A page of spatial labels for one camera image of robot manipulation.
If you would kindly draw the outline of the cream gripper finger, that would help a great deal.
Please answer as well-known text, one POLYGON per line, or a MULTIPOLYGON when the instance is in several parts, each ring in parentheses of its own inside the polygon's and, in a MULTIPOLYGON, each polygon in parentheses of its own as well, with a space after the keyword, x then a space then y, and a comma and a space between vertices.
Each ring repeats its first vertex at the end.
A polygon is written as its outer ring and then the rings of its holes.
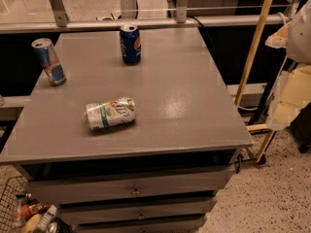
POLYGON ((289 24, 283 25, 277 32, 270 35, 265 44, 274 49, 284 49, 287 46, 287 39, 288 39, 288 32, 289 32, 289 24))
POLYGON ((268 110, 267 128, 282 130, 311 102, 311 66, 298 65, 283 71, 277 81, 274 98, 268 110))

